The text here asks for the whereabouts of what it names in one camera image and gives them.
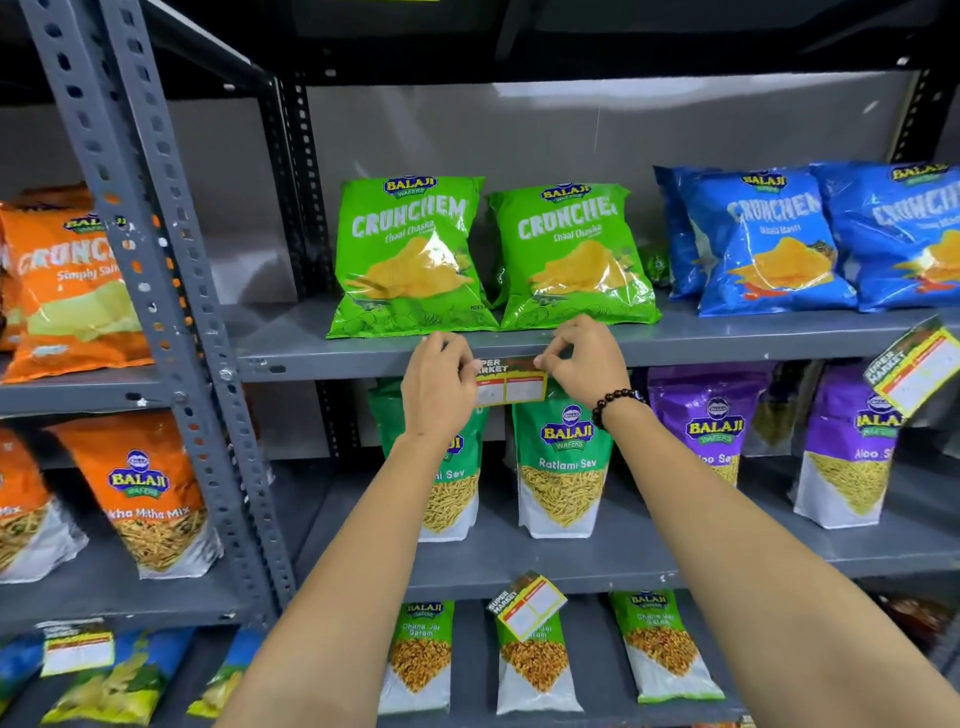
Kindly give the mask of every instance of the forearm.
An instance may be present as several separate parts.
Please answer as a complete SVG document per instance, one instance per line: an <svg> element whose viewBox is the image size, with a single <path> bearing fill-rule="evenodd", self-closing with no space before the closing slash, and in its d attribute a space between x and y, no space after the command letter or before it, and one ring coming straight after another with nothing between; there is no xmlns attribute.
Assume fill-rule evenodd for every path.
<svg viewBox="0 0 960 728"><path fill-rule="evenodd" d="M253 661L220 725L374 725L444 448L402 435Z"/></svg>
<svg viewBox="0 0 960 728"><path fill-rule="evenodd" d="M955 724L947 682L851 581L645 405L604 422L760 725Z"/></svg>

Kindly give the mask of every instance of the purple snack pouch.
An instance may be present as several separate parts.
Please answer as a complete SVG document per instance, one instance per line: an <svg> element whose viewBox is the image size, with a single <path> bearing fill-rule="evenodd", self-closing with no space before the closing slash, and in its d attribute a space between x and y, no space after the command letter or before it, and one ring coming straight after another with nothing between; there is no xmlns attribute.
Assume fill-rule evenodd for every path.
<svg viewBox="0 0 960 728"><path fill-rule="evenodd" d="M650 406L677 439L736 486L744 433L773 362L651 367Z"/></svg>
<svg viewBox="0 0 960 728"><path fill-rule="evenodd" d="M880 520L903 415L864 381L866 366L828 365L810 409L794 512L823 528Z"/></svg>

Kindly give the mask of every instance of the green and white snack pouch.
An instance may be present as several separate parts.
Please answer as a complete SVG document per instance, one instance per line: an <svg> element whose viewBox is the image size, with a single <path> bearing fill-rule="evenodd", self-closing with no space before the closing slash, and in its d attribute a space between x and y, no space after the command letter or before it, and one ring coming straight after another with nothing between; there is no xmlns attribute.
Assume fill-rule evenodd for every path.
<svg viewBox="0 0 960 728"><path fill-rule="evenodd" d="M582 713L573 690L573 673L566 654L560 613L520 642L496 619L500 643L500 687L496 714L513 711L564 711Z"/></svg>
<svg viewBox="0 0 960 728"><path fill-rule="evenodd" d="M494 192L509 285L501 328L553 328L581 313L604 324L660 319L619 184Z"/></svg>
<svg viewBox="0 0 960 728"><path fill-rule="evenodd" d="M610 601L639 691L638 703L726 697L684 628L672 590L612 592Z"/></svg>
<svg viewBox="0 0 960 728"><path fill-rule="evenodd" d="M493 331L467 246L482 177L344 183L337 280L345 296L327 338Z"/></svg>
<svg viewBox="0 0 960 728"><path fill-rule="evenodd" d="M514 405L519 522L535 539L593 533L613 439L555 379L543 401Z"/></svg>
<svg viewBox="0 0 960 728"><path fill-rule="evenodd" d="M406 428L400 380L384 379L368 396L383 453L389 455L396 438ZM421 542L463 541L476 523L483 430L489 415L489 408L474 409L467 424L450 442L423 514Z"/></svg>
<svg viewBox="0 0 960 728"><path fill-rule="evenodd" d="M400 605L377 713L412 713L450 707L453 602Z"/></svg>

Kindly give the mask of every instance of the shelf label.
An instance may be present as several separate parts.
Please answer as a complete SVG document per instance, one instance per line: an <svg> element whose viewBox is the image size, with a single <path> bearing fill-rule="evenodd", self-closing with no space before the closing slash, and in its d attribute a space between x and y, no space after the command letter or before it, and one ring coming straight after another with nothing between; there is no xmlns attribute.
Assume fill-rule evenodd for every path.
<svg viewBox="0 0 960 728"><path fill-rule="evenodd" d="M102 619L49 621L37 628L44 637L40 677L113 665L113 633Z"/></svg>
<svg viewBox="0 0 960 728"><path fill-rule="evenodd" d="M960 342L931 316L874 359L863 376L905 419L957 372Z"/></svg>
<svg viewBox="0 0 960 728"><path fill-rule="evenodd" d="M543 401L546 397L546 372L534 366L533 356L482 359L477 374L477 406Z"/></svg>
<svg viewBox="0 0 960 728"><path fill-rule="evenodd" d="M488 604L487 611L523 642L565 604L566 597L549 579L527 571Z"/></svg>

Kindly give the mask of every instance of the person's right arm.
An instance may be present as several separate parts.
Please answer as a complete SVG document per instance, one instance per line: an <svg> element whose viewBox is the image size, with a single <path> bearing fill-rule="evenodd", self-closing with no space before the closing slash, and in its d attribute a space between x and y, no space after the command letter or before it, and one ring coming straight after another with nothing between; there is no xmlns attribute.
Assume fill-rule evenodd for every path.
<svg viewBox="0 0 960 728"><path fill-rule="evenodd" d="M538 366L592 405L629 388L610 331L562 325ZM570 359L558 354L572 344ZM960 726L960 695L849 579L620 399L602 422L623 453L736 685L762 728Z"/></svg>

